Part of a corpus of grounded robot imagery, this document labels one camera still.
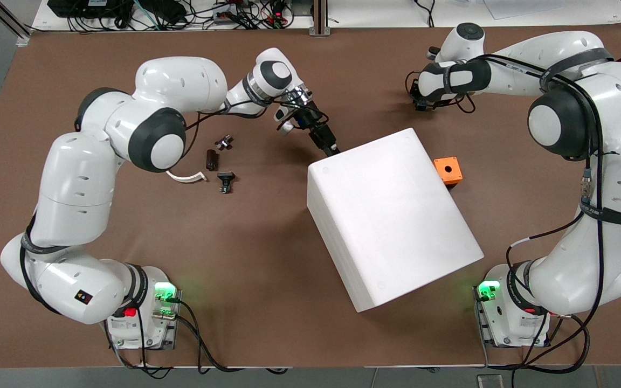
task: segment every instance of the white paper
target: white paper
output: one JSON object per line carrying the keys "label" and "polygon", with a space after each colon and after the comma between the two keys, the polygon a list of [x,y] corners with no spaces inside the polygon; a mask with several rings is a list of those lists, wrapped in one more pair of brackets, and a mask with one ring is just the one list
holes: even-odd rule
{"label": "white paper", "polygon": [[507,19],[562,7],[562,0],[484,0],[493,19]]}

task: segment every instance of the black square sticker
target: black square sticker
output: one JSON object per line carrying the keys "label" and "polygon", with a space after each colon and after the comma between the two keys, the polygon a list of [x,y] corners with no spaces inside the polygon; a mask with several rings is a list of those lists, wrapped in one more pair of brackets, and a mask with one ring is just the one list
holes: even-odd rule
{"label": "black square sticker", "polygon": [[91,302],[91,299],[93,299],[93,296],[87,292],[85,292],[84,290],[78,290],[78,292],[76,292],[76,300],[79,300],[85,304],[88,304]]}

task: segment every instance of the gray floor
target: gray floor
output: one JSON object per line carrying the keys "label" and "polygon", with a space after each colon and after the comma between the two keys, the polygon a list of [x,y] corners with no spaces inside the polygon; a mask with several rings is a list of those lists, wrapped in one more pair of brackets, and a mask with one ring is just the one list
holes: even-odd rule
{"label": "gray floor", "polygon": [[[30,22],[35,15],[38,0],[5,2]],[[0,25],[0,88],[15,52],[15,38]],[[11,120],[15,130],[15,117]],[[56,368],[56,369],[0,369],[0,388],[35,386],[37,388],[94,388],[101,386],[199,386],[266,388],[475,388],[479,374],[498,374],[496,371],[471,368],[446,368],[438,373],[421,369],[293,369],[283,376],[266,371],[252,370],[239,373],[212,371],[199,376],[192,369],[177,369],[168,378],[150,380],[138,371],[122,368]],[[510,386],[509,373],[503,373],[505,386]],[[585,366],[575,373],[549,376],[532,371],[520,371],[516,386],[541,388],[542,386],[571,386],[572,388],[621,388],[621,366]]]}

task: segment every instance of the white table surface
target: white table surface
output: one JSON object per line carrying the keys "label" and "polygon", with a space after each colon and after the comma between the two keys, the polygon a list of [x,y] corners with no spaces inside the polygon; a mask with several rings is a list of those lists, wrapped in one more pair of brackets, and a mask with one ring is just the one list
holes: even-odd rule
{"label": "white table surface", "polygon": [[[562,0],[561,8],[537,12],[530,15],[495,20],[485,7],[483,0],[435,0],[433,20],[436,27],[454,27],[462,22],[472,22],[482,27],[505,27],[525,25],[594,25],[621,23],[620,0]],[[431,0],[420,0],[430,6]],[[213,0],[192,0],[196,10],[212,7]],[[135,18],[150,25],[147,17],[134,9]],[[417,7],[412,0],[328,0],[328,22],[330,27],[426,27],[427,12]],[[84,19],[94,27],[96,20]],[[104,23],[113,27],[113,19]],[[144,29],[134,24],[136,29]],[[296,17],[290,29],[308,29],[313,25],[310,17]],[[57,15],[42,0],[32,24],[35,29],[69,31],[66,18]],[[233,25],[213,25],[210,29],[232,29]],[[201,30],[200,25],[188,30]]]}

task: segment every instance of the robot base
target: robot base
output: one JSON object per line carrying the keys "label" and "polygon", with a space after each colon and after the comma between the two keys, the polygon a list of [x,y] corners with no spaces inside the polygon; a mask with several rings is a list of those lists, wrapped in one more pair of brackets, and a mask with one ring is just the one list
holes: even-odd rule
{"label": "robot base", "polygon": [[[173,350],[177,331],[177,321],[174,317],[179,314],[181,305],[157,299],[161,291],[158,283],[170,284],[164,272],[155,267],[143,267],[143,270],[148,275],[148,289],[145,301],[143,301],[133,317],[111,316],[107,319],[111,341],[116,349],[140,349],[145,347],[151,350]],[[181,295],[181,290],[173,290],[172,297],[180,299]],[[145,344],[141,344],[141,321],[143,323],[143,339]]]}
{"label": "robot base", "polygon": [[[475,290],[481,334],[494,347],[530,346],[543,316],[529,314],[514,304],[507,289],[508,272],[507,265],[493,267]],[[549,327],[547,318],[534,346],[544,346]]]}

